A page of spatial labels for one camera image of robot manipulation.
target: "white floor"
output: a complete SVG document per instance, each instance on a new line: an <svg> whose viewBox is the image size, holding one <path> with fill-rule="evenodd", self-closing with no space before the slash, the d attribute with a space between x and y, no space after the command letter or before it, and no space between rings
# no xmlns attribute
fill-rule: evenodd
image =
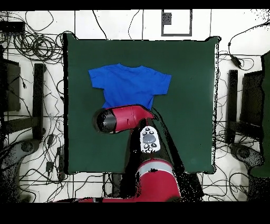
<svg viewBox="0 0 270 224"><path fill-rule="evenodd" d="M104 34L100 30L97 22L94 18L92 11L50 11L53 15L52 17L48 11L35 11L27 12L27 22L34 30L41 30L42 28L48 26L51 22L52 24L40 31L40 33L50 34L49 36L55 39L55 35L63 31L72 31L79 39L104 39ZM104 30L108 39L118 40L124 39L128 40L130 37L132 39L145 39L145 40L205 40L209 36L220 36L221 42L219 45L219 50L221 53L226 53L228 51L228 42L230 39L254 25L261 24L268 19L269 13L265 10L193 10L192 18L192 36L191 37L161 37L161 10L123 10L123 11L95 11L97 19L100 26ZM177 12L174 11L172 16L177 17ZM9 15L9 21L18 21L19 16L25 20L25 12L13 12ZM262 69L260 56L270 50L270 31L268 27L258 27L244 34L235 37L232 40L232 45L230 47L230 52L232 54L238 55L239 58L252 58L254 60L254 66L247 72L257 71ZM33 95L33 67L31 61L24 58L21 55L15 55L17 50L14 49L14 45L11 41L8 50L5 51L4 57L10 60L20 63L21 66L21 76L26 84L26 88L21 87L21 98L24 99L28 109L32 112L32 95ZM223 97L227 94L226 83L227 74L230 69L237 69L231 61L222 60L229 59L228 56L220 56L220 80L218 85L218 98ZM56 91L55 84L63 79L63 67L60 63L58 64L47 64L48 72L45 73L45 84L44 95L44 127L47 131L56 125L57 116L62 116L63 102ZM250 59L245 59L245 69L252 66L252 61ZM238 89L242 89L242 78L245 71L238 70ZM63 82L59 85L59 91L63 92ZM240 115L240 97L241 91L238 92L238 115ZM21 110L19 112L6 113L5 120L17 119L19 116L28 116L28 112L24 103L21 101ZM219 99L218 101L218 120L225 121L226 117L226 97ZM63 131L63 118L57 120L58 129L55 129L54 134L59 134L60 139L57 140L56 144L49 150L50 156L54 158L56 153L56 148L59 145L64 144L64 138L61 135ZM218 125L217 133L224 130L220 125ZM18 134L21 132L13 133L7 136L7 142L12 142ZM32 131L23 133L18 137L17 140L22 140L29 138L32 135ZM24 159L22 164L20 175L23 176L28 172L29 169L38 169L41 174L47 176L45 172L46 161L49 160L47 156L46 159L43 155L43 145L38 149L38 151ZM252 146L254 149L259 151L258 145L254 143ZM217 171L213 175L206 175L198 173L204 192L208 195L213 195L214 197L204 196L205 201L235 201L229 190L228 178L230 175L236 172L247 173L246 168L243 163L235 160L229 153L229 148L224 146L216 151L216 166ZM53 172L52 180L57 180ZM60 184L50 183L46 185L46 178L40 175L38 172L33 170L27 173L21 180L21 188L28 191L34 192L36 194L35 202L46 202L57 201L61 199L76 197L101 197L104 195L102 192L103 177L102 173L78 173L69 176L68 179L63 182L63 187ZM243 175L237 174L232 177L232 184L237 186L233 188L233 194L239 201L245 201L246 196L241 190L242 185L244 189L248 188L248 179ZM106 184L106 190L109 194L111 191L111 185Z"/></svg>

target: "green table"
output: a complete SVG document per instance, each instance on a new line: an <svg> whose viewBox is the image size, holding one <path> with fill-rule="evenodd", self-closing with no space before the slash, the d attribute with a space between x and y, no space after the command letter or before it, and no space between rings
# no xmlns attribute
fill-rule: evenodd
<svg viewBox="0 0 270 224"><path fill-rule="evenodd" d="M215 49L206 41L76 40L67 34L68 172L123 172L129 132L97 133L94 112L104 104L103 90L92 88L89 69L121 63L171 74L167 95L155 96L187 172L213 172L211 147Z"/></svg>

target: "cable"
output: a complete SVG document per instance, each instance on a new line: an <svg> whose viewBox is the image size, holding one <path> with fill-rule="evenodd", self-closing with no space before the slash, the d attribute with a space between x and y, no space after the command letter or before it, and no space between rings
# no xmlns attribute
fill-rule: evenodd
<svg viewBox="0 0 270 224"><path fill-rule="evenodd" d="M229 41L229 43L228 43L228 51L229 51L229 55L230 55L231 60L232 60L232 62L234 63L234 65L237 66L239 69L241 69L241 70L243 70L243 71L248 71L248 70L250 70L250 69L253 68L253 66L254 66L254 60L253 60L252 58L244 58L244 59L251 59L252 62L253 62L253 65L252 65L251 68L249 68L249 69L243 69L243 68L242 68L244 65L243 65L243 66L241 65L241 63L240 63L240 61L239 61L239 60L241 60L241 59L235 57L234 55L232 55L232 54L230 53L230 46L231 46L231 44L232 44L233 38L235 38L236 36L238 36L238 35L240 35L240 34L243 34L243 33L247 32L247 31L249 31L249 30L252 30L252 29L254 29L254 28L257 28L257 27L263 27L263 26L267 26L267 25L270 25L270 19L268 19L266 22L264 22L264 23L262 23L262 24L253 26L253 27L251 27L251 28L249 28L249 29L247 29L247 30L245 30L245 31L243 31L243 32L240 32L240 33L234 35L234 36L230 39L230 41Z"/></svg>
<svg viewBox="0 0 270 224"><path fill-rule="evenodd" d="M229 189L230 189L230 192L231 192L232 196L234 197L234 199L235 199L236 201L239 201L239 200L234 196L234 194L233 194L232 184L231 184L231 182L230 182L230 179L231 179L234 175L236 175L236 174L241 174L241 175L245 176L246 178L248 178L249 181L252 181L252 180L251 180L246 174L241 173L241 172L234 173L234 174L232 174L232 175L229 177Z"/></svg>
<svg viewBox="0 0 270 224"><path fill-rule="evenodd" d="M77 190L75 190L75 193L74 193L74 197L75 197L75 198L76 198L76 192L77 192L78 190L80 190L80 189L83 188L83 186L87 183L88 178L92 178L92 177L100 178L100 177L102 177L102 175L99 175L99 176L96 176L96 175L90 175L90 176L88 176L87 179L86 179L86 181L83 183L83 185L82 185L81 187L79 187Z"/></svg>
<svg viewBox="0 0 270 224"><path fill-rule="evenodd" d="M60 81L57 83L57 85L56 85L56 90L57 90L57 92L60 93L60 94L64 94L64 93L60 92L59 89L58 89L58 85L59 85L59 83L62 82L62 81L64 81L64 79L60 80Z"/></svg>
<svg viewBox="0 0 270 224"><path fill-rule="evenodd" d="M44 29L48 28L48 27L53 23L53 21L54 21L53 15L52 15L52 13L51 13L50 11L48 11L48 12L49 12L50 16L52 17L52 22L51 22L48 26L46 26L45 28L43 28L43 29L41 29L41 30L34 30L34 29L32 29L32 28L29 26L29 28L30 28L33 32L43 31ZM26 24L28 25L28 22L27 22L27 19L26 19L27 13L28 13L28 11L25 12L25 22L26 22Z"/></svg>
<svg viewBox="0 0 270 224"><path fill-rule="evenodd" d="M104 30L101 28L101 26L100 26L100 24L99 24L99 21L98 21L98 19L97 19L97 16L95 15L94 10L92 10L92 12L93 12L93 14L94 14L95 20L96 20L96 22L97 22L97 24L98 24L99 28L100 28L100 29L101 29L101 31L104 33L105 40L107 40L107 36L106 36L106 34L105 34Z"/></svg>
<svg viewBox="0 0 270 224"><path fill-rule="evenodd" d="M136 14L133 16L133 18L132 18L132 20L131 20L131 22L130 22L130 24L129 24L129 29L130 29L130 26L131 26L131 23L132 23L134 17L139 13L139 11L140 11L140 10L138 10L138 11L136 12Z"/></svg>

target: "control buttons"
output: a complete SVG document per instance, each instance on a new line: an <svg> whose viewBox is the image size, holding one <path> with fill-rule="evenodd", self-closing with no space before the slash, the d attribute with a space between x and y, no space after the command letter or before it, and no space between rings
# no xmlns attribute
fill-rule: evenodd
<svg viewBox="0 0 270 224"><path fill-rule="evenodd" d="M142 138L142 141L143 141L143 143L149 144L149 143L155 142L156 138L153 135L147 134Z"/></svg>

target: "black cable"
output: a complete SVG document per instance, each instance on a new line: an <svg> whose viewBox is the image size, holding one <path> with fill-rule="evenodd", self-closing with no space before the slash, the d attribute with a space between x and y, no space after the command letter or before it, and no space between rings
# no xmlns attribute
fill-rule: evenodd
<svg viewBox="0 0 270 224"><path fill-rule="evenodd" d="M58 194L60 194L60 192L63 190L63 188L64 188L64 186L65 186L65 184L63 185L63 186L60 186L60 187L57 187L57 189L48 197L48 199L47 199L47 203L49 202L49 199L51 198L51 196L54 194L54 193L57 193L57 191L61 188L61 190L54 196L54 198L58 195Z"/></svg>
<svg viewBox="0 0 270 224"><path fill-rule="evenodd" d="M242 31L242 32L240 32L240 33L234 35L234 36L230 39L230 41L229 41L229 43L228 43L228 51L229 51L229 55L230 55L230 57L231 57L231 59L232 59L232 62L233 62L239 69L241 69L241 70L243 70L243 71L248 71L248 70L250 70L250 69L253 68L253 66L254 66L254 60L253 60L252 58L244 58L244 59L251 59L252 62L253 62L253 65L252 65L252 67L249 68L249 69L243 69L243 68L242 68L244 65L243 65L243 66L241 65L241 63L239 62L240 59L237 58L237 57L235 57L234 55L232 55L232 54L230 53L230 46L231 46L231 44L232 44L233 38L235 38L236 36L238 36L238 35L240 35L240 34L243 34L243 33L247 32L247 31L249 31L249 30L252 30L252 29L254 29L254 28L257 28L257 27L263 27L263 26L266 26L266 25L270 25L270 19L268 19L266 22L264 22L264 23L262 23L262 24L253 26L253 27L251 27L251 28L249 28L249 29L247 29L247 30L245 30L245 31Z"/></svg>
<svg viewBox="0 0 270 224"><path fill-rule="evenodd" d="M241 174L241 175L245 176L246 178L248 178L249 181L252 181L252 180L251 180L246 174L241 173L241 172L233 173L233 174L229 177L229 189L230 189L230 192L231 192L232 196L234 197L234 199L235 199L236 201L239 201L239 200L234 196L234 194L233 194L232 184L231 184L231 181L230 181L230 179L231 179L234 175L236 175L236 174Z"/></svg>
<svg viewBox="0 0 270 224"><path fill-rule="evenodd" d="M77 192L78 190L80 190L80 189L83 188L83 186L87 183L88 178L92 178L92 177L100 178L100 177L102 177L102 175L99 175L99 176L96 176L96 175L90 175L90 176L88 176L87 179L85 180L85 182L83 183L83 185L82 185L81 187L79 187L77 190L75 190L75 193L74 193L74 197L75 197L75 198L76 198L76 192Z"/></svg>
<svg viewBox="0 0 270 224"><path fill-rule="evenodd" d="M56 90L57 90L57 92L59 92L60 94L64 94L64 93L60 92L59 89L58 89L58 85L59 85L59 83L62 82L62 81L64 81L64 79L60 80L60 81L57 83L57 85L56 85Z"/></svg>
<svg viewBox="0 0 270 224"><path fill-rule="evenodd" d="M133 16L133 18L132 18L132 20L131 20L131 22L130 22L130 24L129 24L129 29L130 29L130 26L131 26L131 23L132 23L134 17L139 13L139 11L140 11L140 10L138 10L138 11L136 12L136 14Z"/></svg>
<svg viewBox="0 0 270 224"><path fill-rule="evenodd" d="M105 40L107 40L107 36L106 36L106 34L105 34L104 30L101 28L101 26L100 26L100 24L99 24L99 21L98 21L98 19L97 19L97 16L95 15L94 10L92 10L92 12L93 12L93 14L94 14L95 20L96 20L96 22L97 22L97 24L98 24L99 28L100 28L100 29L101 29L101 31L104 33Z"/></svg>
<svg viewBox="0 0 270 224"><path fill-rule="evenodd" d="M52 15L52 13L51 13L50 11L48 11L48 12L49 12L50 16L52 17L52 22L51 22L48 26L46 26L45 28L43 28L43 29L41 29L41 30L34 30L34 29L32 29L32 28L29 26L29 28L30 28L33 32L43 31L44 29L48 28L48 27L53 23L53 21L54 21L53 15ZM26 22L26 24L28 25L27 18L26 18L27 13L28 13L28 11L25 12L25 22Z"/></svg>

